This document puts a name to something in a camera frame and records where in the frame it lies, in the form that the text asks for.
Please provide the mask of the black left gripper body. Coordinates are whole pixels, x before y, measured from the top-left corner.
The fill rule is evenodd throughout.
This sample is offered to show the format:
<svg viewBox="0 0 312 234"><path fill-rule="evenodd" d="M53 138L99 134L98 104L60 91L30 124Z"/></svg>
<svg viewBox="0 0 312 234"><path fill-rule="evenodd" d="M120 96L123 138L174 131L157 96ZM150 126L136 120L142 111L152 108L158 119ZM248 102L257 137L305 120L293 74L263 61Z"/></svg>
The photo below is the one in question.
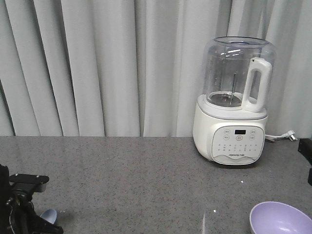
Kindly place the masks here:
<svg viewBox="0 0 312 234"><path fill-rule="evenodd" d="M36 214L34 193L46 189L46 175L9 175L7 166L0 166L0 232L2 234L62 234L61 226Z"/></svg>

